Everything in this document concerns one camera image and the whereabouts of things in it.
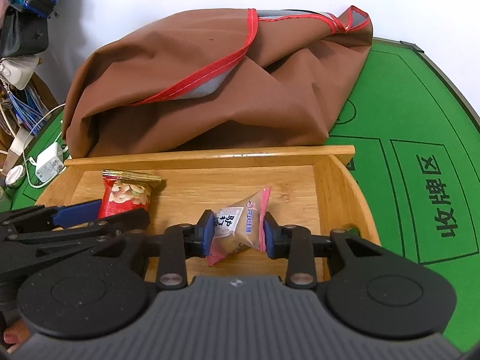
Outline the person left hand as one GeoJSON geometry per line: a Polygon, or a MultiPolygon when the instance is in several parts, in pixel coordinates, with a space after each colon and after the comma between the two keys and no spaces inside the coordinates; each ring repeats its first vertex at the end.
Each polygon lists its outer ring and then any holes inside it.
{"type": "Polygon", "coordinates": [[[3,339],[8,345],[7,352],[13,353],[30,338],[30,331],[21,319],[13,322],[3,333],[3,339]]]}

